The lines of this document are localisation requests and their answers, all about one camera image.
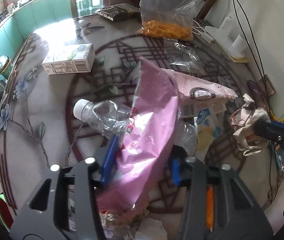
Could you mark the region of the white milk carton box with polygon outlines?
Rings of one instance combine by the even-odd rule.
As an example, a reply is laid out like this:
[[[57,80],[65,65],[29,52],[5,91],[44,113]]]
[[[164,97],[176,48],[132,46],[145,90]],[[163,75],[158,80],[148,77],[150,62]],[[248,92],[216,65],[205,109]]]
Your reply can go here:
[[[42,62],[48,75],[90,73],[95,60],[92,43],[52,48]]]

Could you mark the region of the pink plastic bag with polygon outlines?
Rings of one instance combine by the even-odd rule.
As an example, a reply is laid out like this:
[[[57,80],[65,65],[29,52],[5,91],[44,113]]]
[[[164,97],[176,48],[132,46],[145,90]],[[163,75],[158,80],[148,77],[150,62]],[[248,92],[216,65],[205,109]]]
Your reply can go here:
[[[147,206],[173,146],[178,104],[177,87],[167,72],[142,57],[127,134],[117,157],[121,175],[99,193],[101,211],[122,214]]]

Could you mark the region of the pink paper cup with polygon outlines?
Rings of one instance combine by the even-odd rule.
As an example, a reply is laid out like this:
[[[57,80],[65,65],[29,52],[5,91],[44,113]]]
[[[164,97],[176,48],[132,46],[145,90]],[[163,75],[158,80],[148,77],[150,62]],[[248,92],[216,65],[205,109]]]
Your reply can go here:
[[[177,85],[179,91],[179,116],[196,117],[205,108],[212,108],[215,114],[226,111],[226,103],[238,96],[231,89],[218,83],[190,76],[174,70],[165,72]]]

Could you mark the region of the teal kitchen cabinets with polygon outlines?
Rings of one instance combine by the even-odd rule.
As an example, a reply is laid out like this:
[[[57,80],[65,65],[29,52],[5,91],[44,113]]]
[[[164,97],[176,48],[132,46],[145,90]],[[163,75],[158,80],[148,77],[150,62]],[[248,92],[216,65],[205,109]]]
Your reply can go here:
[[[33,31],[68,18],[72,18],[70,0],[29,2],[0,24],[0,56],[13,60]]]

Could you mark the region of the crushed clear plastic bottle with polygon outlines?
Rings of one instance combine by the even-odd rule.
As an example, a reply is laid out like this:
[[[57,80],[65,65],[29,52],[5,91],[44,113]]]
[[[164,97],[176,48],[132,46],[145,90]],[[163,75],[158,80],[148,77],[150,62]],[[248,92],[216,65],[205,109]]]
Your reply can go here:
[[[73,114],[106,138],[113,135],[121,138],[126,131],[131,108],[111,100],[93,103],[80,99],[75,103]]]

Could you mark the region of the dark wooden chair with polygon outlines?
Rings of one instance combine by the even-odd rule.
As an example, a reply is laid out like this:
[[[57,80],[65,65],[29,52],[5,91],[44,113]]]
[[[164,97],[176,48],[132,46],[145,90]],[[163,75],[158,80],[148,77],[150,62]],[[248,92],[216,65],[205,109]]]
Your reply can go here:
[[[203,1],[204,5],[201,7],[199,13],[195,18],[204,19],[218,0],[203,0]]]

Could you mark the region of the blue yellow snack wrapper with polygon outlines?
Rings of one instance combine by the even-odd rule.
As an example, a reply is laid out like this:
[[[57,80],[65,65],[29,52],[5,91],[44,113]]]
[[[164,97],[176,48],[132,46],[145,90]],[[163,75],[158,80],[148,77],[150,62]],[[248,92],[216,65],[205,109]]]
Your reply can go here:
[[[194,124],[197,129],[195,155],[204,162],[211,143],[222,134],[222,129],[212,107],[200,110],[194,119]]]

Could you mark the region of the black packaged snack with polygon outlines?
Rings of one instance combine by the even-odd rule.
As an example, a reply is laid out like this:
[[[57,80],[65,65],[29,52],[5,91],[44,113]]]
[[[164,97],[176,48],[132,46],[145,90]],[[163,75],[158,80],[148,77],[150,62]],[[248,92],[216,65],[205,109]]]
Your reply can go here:
[[[111,5],[102,9],[98,9],[95,13],[112,22],[125,21],[130,18],[140,17],[139,9],[128,3]]]

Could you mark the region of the bag of orange snacks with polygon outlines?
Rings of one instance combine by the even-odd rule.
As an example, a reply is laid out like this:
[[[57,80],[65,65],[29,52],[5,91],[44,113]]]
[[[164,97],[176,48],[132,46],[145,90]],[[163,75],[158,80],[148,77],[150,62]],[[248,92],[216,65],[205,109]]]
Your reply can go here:
[[[201,1],[140,0],[141,34],[173,40],[192,40],[195,9]]]

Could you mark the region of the green kitchen waste bin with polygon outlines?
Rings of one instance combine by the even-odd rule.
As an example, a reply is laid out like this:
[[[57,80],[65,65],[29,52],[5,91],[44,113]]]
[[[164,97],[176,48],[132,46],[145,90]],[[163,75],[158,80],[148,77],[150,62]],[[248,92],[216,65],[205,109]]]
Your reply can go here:
[[[6,55],[0,56],[0,75],[4,79],[8,80],[11,74],[11,71],[12,71],[11,59]]]

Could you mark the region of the white paper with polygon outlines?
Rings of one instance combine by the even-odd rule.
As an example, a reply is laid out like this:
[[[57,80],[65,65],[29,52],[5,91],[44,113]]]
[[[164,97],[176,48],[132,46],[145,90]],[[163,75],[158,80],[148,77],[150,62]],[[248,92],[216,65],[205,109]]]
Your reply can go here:
[[[230,124],[235,130],[233,136],[244,157],[260,153],[269,145],[269,140],[255,134],[254,124],[258,120],[270,123],[269,115],[264,108],[256,108],[254,100],[243,95],[244,105],[230,116]]]

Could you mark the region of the clear crumpled plastic wrapper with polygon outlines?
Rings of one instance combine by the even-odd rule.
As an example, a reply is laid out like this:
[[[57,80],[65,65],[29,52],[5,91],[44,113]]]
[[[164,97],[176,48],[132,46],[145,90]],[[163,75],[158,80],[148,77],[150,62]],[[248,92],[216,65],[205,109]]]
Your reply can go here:
[[[183,67],[189,73],[205,74],[204,65],[196,51],[178,40],[164,38],[163,52],[169,64]]]

